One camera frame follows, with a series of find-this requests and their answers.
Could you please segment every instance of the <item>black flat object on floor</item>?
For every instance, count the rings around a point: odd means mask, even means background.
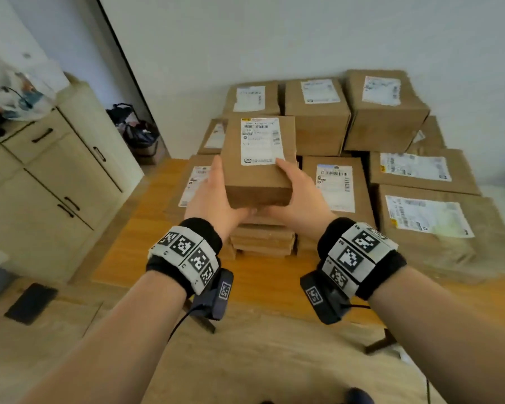
[[[25,325],[31,325],[57,294],[57,289],[33,283],[11,305],[4,316]]]

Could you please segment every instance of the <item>cream cabinet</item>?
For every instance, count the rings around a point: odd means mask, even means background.
[[[50,283],[73,276],[143,177],[88,84],[70,80],[49,115],[0,138],[4,267]]]

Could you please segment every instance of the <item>foot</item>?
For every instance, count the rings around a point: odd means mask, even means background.
[[[344,404],[374,404],[374,400],[362,389],[352,387],[344,396]]]

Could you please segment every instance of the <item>person's right arm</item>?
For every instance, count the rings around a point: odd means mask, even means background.
[[[336,216],[310,177],[283,160],[277,164],[294,195],[286,207],[268,207],[269,216],[319,240]],[[446,401],[505,403],[505,329],[409,266],[368,301]]]

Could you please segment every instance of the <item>person's left arm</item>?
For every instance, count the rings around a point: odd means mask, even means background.
[[[249,214],[250,210],[230,208],[221,158],[216,156],[182,225],[206,241],[210,237],[210,246],[217,253]],[[209,224],[195,224],[191,218]],[[21,399],[22,404],[130,404],[142,400],[183,303],[193,293],[185,277],[161,257],[153,256],[148,270],[65,362]]]

